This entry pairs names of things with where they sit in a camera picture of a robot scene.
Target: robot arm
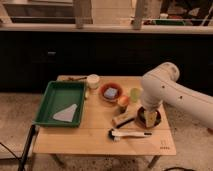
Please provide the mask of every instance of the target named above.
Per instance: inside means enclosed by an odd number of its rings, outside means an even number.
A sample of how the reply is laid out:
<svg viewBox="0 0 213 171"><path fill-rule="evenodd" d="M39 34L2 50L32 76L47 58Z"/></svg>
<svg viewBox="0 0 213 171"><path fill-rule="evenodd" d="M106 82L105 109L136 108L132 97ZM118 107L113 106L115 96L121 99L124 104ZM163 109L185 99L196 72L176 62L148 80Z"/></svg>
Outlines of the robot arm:
<svg viewBox="0 0 213 171"><path fill-rule="evenodd" d="M156 110L162 101L195 116L206 127L213 129L213 97L176 83L179 70L166 62L142 76L141 103L145 110Z"/></svg>

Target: black cable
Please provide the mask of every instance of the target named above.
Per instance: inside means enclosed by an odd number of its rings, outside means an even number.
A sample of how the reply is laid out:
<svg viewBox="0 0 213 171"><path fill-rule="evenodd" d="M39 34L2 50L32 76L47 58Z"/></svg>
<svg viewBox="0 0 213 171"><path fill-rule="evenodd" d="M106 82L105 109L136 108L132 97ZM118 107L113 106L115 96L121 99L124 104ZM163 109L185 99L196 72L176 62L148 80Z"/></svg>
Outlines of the black cable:
<svg viewBox="0 0 213 171"><path fill-rule="evenodd" d="M21 159L12 151L10 150L6 145L4 145L2 142L0 142L0 144L2 145L2 147L4 147L7 151L9 151L17 160L19 163L21 163Z"/></svg>
<svg viewBox="0 0 213 171"><path fill-rule="evenodd" d="M181 171L196 171L196 170L193 170L193 169L186 169L184 167L170 167L170 168L167 168L163 171L170 171L170 170L174 170L174 169L178 169L178 170L181 170Z"/></svg>

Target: paper cup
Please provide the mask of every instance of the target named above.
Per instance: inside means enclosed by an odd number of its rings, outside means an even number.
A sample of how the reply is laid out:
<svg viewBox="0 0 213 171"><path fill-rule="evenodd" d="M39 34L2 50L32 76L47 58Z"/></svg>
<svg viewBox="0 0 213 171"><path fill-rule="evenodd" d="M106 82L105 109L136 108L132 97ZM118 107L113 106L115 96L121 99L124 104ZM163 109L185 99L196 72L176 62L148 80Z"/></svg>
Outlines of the paper cup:
<svg viewBox="0 0 213 171"><path fill-rule="evenodd" d="M87 85L90 89L97 89L99 86L100 77L96 74L87 76Z"/></svg>
<svg viewBox="0 0 213 171"><path fill-rule="evenodd" d="M130 100L133 103L136 103L141 96L141 90L138 88L132 88L130 90Z"/></svg>

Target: floor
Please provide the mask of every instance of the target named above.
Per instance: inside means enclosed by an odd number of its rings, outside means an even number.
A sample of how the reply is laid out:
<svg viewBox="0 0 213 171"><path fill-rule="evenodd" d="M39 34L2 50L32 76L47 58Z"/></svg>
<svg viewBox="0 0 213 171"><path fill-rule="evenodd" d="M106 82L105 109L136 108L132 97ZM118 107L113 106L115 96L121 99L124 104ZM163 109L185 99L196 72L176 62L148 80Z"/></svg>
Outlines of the floor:
<svg viewBox="0 0 213 171"><path fill-rule="evenodd" d="M29 126L35 117L41 94L0 93L0 142L15 153L21 152ZM178 166L196 171L213 171L213 135L198 120L165 104L177 149L176 156L163 156L151 171ZM0 147L0 157L7 153ZM79 157L60 155L67 167L59 167L50 155L36 155L26 170L33 171L147 171L151 157ZM17 170L17 162L0 160L1 171Z"/></svg>

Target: food item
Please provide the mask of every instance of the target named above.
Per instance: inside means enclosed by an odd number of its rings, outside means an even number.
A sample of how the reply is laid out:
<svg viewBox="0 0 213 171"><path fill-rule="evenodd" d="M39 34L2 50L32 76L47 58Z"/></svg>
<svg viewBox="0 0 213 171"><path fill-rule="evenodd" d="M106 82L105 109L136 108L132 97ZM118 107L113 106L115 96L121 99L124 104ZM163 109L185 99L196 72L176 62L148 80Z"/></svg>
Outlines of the food item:
<svg viewBox="0 0 213 171"><path fill-rule="evenodd" d="M112 87L109 87L105 92L104 92L104 97L107 99L114 99L116 95L118 94L118 90Z"/></svg>
<svg viewBox="0 0 213 171"><path fill-rule="evenodd" d="M144 117L146 120L146 127L150 128L155 125L157 119L157 112L156 111L144 111Z"/></svg>
<svg viewBox="0 0 213 171"><path fill-rule="evenodd" d="M119 106L120 113L124 113L128 105L129 105L129 97L126 95L122 95L118 99L118 106Z"/></svg>
<svg viewBox="0 0 213 171"><path fill-rule="evenodd" d="M113 117L112 122L116 128L120 128L121 126L133 121L135 118L136 115L127 111L123 114Z"/></svg>

